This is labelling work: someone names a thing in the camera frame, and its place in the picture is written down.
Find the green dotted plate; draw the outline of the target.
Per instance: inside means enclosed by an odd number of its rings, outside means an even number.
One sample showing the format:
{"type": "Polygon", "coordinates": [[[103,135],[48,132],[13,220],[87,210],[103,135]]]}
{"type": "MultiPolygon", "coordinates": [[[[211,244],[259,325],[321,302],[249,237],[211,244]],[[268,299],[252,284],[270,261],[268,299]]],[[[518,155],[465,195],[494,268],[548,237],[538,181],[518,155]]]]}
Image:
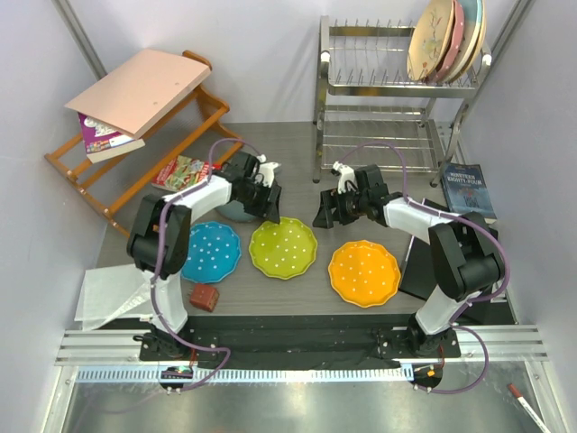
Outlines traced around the green dotted plate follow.
{"type": "Polygon", "coordinates": [[[304,274],[316,260],[317,240],[301,220],[283,216],[279,224],[263,222],[249,242],[252,264],[265,276],[290,280],[304,274]]]}

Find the metal dish rack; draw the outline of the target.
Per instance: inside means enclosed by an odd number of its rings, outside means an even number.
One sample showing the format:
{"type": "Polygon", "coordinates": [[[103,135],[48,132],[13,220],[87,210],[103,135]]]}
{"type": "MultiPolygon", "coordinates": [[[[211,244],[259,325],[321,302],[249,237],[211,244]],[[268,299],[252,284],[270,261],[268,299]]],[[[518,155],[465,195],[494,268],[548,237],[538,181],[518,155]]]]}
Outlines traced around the metal dish rack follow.
{"type": "Polygon", "coordinates": [[[313,123],[316,127],[312,180],[354,146],[390,141],[406,154],[408,168],[440,172],[459,144],[468,108],[490,71],[484,42],[465,72],[451,83],[428,84],[407,72],[412,23],[319,22],[313,123]]]}

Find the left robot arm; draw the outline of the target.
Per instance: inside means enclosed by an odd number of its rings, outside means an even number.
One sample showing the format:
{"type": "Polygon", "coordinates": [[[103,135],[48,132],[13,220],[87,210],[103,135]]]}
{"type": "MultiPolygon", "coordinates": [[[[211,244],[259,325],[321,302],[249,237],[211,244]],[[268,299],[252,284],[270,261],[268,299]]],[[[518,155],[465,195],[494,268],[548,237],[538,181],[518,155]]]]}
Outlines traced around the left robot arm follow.
{"type": "Polygon", "coordinates": [[[263,154],[238,152],[217,170],[209,166],[207,175],[186,189],[165,196],[149,194],[142,199],[127,253],[142,276],[150,280],[151,325],[164,333],[160,348],[171,359],[185,358],[192,347],[191,336],[182,331],[188,313],[180,286],[191,224],[231,201],[241,203],[249,215],[279,223],[281,186],[275,179],[279,167],[263,154]]]}

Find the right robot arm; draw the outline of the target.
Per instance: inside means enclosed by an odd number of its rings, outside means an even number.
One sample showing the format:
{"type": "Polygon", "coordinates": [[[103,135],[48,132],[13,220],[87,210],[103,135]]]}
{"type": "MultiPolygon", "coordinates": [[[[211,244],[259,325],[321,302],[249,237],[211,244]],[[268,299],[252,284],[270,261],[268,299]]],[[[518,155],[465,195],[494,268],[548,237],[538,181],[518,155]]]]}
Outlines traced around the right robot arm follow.
{"type": "Polygon", "coordinates": [[[332,173],[338,184],[321,192],[315,227],[345,226],[367,217],[428,244],[436,285],[410,317],[407,343],[416,356],[432,354],[466,308],[488,299],[492,286],[506,281],[499,242],[479,213],[447,213],[416,202],[405,190],[389,191],[376,165],[353,169],[336,162],[332,173]]]}

